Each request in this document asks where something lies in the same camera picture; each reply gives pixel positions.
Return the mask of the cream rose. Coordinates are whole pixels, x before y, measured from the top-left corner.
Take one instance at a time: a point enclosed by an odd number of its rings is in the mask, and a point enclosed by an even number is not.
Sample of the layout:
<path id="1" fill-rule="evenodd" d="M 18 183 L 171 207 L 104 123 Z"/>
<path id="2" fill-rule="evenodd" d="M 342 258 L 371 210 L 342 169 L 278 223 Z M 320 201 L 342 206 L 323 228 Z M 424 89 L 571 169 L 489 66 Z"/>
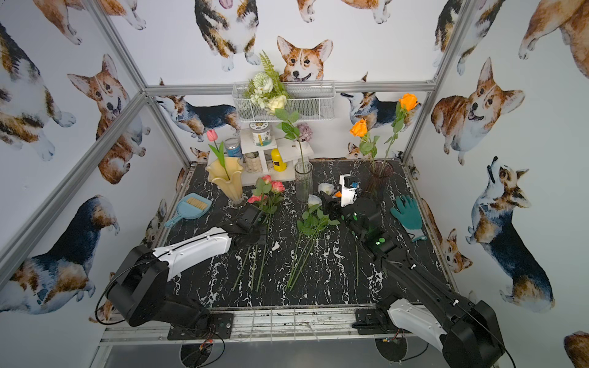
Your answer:
<path id="1" fill-rule="evenodd" d="M 307 175 L 310 173 L 310 170 L 305 163 L 305 157 L 302 150 L 302 134 L 295 125 L 300 118 L 300 114 L 298 110 L 288 113 L 288 111 L 285 110 L 286 102 L 287 97 L 283 94 L 279 94 L 268 101 L 267 107 L 280 120 L 277 127 L 284 132 L 285 139 L 298 143 L 301 154 L 301 169 L 299 172 Z"/>

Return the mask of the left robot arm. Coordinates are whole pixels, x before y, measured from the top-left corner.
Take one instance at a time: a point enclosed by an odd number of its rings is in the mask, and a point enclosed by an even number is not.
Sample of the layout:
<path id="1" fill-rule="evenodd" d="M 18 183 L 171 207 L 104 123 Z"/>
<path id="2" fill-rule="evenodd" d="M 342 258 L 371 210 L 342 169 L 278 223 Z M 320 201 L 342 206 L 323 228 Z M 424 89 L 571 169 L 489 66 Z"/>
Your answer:
<path id="1" fill-rule="evenodd" d="M 189 297 L 168 293 L 168 282 L 201 262 L 227 253 L 233 246 L 256 243 L 266 233 L 266 218 L 257 206 L 247 205 L 236 220 L 191 239 L 154 249 L 138 245 L 124 259 L 103 296 L 132 327 L 159 321 L 193 331 L 207 331 L 209 311 Z"/>

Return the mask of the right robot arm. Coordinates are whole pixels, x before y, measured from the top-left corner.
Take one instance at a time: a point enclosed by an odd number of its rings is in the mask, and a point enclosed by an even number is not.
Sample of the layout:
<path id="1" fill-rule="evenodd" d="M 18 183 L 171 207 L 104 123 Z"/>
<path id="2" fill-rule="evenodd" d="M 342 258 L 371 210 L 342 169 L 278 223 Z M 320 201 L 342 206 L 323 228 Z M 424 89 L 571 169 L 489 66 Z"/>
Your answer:
<path id="1" fill-rule="evenodd" d="M 416 262 L 383 227 L 374 200 L 361 197 L 342 205 L 326 193 L 320 198 L 330 219 L 345 224 L 374 262 L 420 303 L 414 306 L 401 296 L 383 300 L 395 327 L 436 348 L 450 367 L 492 367 L 507 354 L 495 311 L 484 301 L 472 303 Z"/>

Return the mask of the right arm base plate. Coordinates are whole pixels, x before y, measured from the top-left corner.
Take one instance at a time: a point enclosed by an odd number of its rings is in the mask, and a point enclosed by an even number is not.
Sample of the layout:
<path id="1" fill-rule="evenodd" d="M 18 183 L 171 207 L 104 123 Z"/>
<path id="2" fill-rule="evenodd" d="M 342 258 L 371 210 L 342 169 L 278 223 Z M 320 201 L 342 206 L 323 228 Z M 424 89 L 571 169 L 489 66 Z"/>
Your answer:
<path id="1" fill-rule="evenodd" d="M 360 335 L 395 334 L 398 330 L 388 314 L 380 309 L 357 309 L 355 318 L 351 326 Z"/>

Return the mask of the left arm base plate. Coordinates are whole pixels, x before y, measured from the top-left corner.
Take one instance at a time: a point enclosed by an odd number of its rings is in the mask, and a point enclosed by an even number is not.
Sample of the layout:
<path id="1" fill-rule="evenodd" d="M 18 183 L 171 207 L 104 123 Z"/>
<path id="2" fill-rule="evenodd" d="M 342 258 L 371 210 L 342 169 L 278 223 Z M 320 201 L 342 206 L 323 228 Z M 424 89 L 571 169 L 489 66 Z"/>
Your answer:
<path id="1" fill-rule="evenodd" d="M 212 313 L 202 315 L 187 327 L 170 325 L 168 340 L 198 340 L 219 336 L 229 339 L 233 330 L 235 315 L 233 313 Z"/>

